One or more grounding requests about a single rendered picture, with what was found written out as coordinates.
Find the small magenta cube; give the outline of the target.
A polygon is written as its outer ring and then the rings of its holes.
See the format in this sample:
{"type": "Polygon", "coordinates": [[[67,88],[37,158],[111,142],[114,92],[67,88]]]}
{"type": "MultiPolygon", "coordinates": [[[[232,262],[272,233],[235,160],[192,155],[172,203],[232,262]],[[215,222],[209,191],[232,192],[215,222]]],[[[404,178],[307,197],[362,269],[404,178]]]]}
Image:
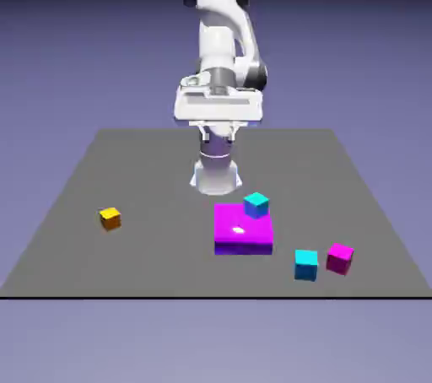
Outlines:
{"type": "Polygon", "coordinates": [[[327,253],[326,269],[345,276],[351,267],[353,255],[353,247],[333,243],[327,253]]]}

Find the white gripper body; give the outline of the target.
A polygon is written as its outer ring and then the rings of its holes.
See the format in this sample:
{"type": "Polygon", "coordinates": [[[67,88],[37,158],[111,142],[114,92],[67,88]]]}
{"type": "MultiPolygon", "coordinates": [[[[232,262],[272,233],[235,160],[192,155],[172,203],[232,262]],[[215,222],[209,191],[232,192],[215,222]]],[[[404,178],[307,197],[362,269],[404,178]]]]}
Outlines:
{"type": "Polygon", "coordinates": [[[179,87],[174,105],[177,121],[260,121],[262,93],[232,87],[179,87]]]}

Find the large magenta box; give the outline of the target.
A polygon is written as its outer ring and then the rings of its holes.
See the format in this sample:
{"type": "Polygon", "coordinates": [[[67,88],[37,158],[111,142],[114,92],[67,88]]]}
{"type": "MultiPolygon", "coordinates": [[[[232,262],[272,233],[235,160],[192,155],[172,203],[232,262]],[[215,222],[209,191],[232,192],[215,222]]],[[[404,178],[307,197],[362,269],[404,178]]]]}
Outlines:
{"type": "Polygon", "coordinates": [[[253,218],[242,203],[215,203],[213,239],[216,255],[271,255],[274,242],[271,214],[253,218]]]}

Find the small orange cube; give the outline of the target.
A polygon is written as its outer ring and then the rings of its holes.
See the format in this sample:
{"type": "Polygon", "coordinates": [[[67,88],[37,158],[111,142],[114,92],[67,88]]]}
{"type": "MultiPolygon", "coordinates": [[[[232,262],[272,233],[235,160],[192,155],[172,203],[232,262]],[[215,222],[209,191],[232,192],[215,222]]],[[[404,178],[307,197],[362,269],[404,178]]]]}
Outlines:
{"type": "Polygon", "coordinates": [[[122,214],[114,207],[102,208],[99,211],[99,217],[102,227],[107,231],[117,229],[122,226],[122,214]]]}

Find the small cyan cube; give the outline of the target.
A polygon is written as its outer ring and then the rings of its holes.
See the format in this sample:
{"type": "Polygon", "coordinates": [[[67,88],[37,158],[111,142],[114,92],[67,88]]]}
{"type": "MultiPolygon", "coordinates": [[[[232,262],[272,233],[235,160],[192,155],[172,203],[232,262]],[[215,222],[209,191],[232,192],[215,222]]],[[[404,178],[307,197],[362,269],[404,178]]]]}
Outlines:
{"type": "Polygon", "coordinates": [[[318,253],[311,250],[294,252],[294,278],[315,282],[318,271],[318,253]]]}
{"type": "Polygon", "coordinates": [[[243,198],[244,212],[251,218],[261,218],[269,214],[269,198],[254,192],[243,198]]]}

